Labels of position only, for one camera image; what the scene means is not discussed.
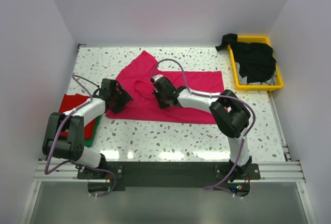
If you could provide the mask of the pink t shirt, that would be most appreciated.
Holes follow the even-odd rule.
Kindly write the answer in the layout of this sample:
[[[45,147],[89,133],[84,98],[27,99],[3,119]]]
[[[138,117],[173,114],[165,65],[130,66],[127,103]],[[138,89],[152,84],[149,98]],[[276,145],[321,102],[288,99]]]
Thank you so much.
[[[215,124],[218,113],[212,109],[224,91],[221,71],[160,71],[156,59],[143,51],[117,76],[131,96],[124,108],[107,118]]]

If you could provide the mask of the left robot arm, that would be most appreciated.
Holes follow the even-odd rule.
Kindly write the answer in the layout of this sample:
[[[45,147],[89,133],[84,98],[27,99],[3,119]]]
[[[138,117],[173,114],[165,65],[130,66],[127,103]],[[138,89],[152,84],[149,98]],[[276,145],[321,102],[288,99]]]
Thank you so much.
[[[63,113],[49,116],[42,152],[47,156],[46,175],[70,162],[89,169],[94,178],[103,178],[107,173],[103,154],[85,146],[84,129],[97,117],[107,113],[119,114],[133,97],[117,80],[103,79],[87,100]]]

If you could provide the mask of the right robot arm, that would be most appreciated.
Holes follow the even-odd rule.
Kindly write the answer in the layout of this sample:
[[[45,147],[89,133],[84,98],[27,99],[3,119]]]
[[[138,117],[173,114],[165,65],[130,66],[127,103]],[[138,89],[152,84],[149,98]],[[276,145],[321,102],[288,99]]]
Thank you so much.
[[[232,176],[241,179],[248,174],[252,158],[246,143],[246,132],[251,114],[243,101],[228,89],[215,94],[194,91],[186,86],[175,87],[161,75],[151,78],[151,82],[161,109],[179,107],[211,114],[221,133],[228,137]]]

